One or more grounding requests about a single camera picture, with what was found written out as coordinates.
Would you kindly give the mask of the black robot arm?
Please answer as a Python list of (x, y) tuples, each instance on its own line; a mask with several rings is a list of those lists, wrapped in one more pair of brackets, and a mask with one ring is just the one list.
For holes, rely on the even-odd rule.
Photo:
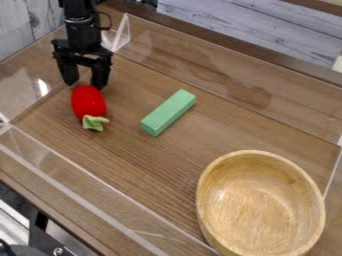
[(52, 39), (52, 56), (56, 60), (64, 83), (70, 86), (78, 80), (77, 66), (90, 69), (90, 85), (98, 90), (108, 83), (112, 65), (112, 52), (101, 45), (101, 31), (110, 29), (110, 24), (100, 25), (96, 10), (104, 0), (57, 0), (64, 9), (65, 39)]

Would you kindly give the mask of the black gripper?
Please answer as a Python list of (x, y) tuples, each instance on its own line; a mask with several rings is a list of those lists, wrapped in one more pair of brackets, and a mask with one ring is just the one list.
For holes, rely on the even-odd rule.
[[(84, 62), (84, 55), (109, 57), (112, 53), (101, 46), (101, 31), (108, 27), (100, 26), (97, 16), (82, 19), (64, 20), (66, 38), (53, 39), (53, 58), (57, 61), (64, 83), (70, 86), (78, 80), (77, 62)], [(108, 83), (110, 63), (96, 61), (90, 67), (90, 84), (101, 90)]]

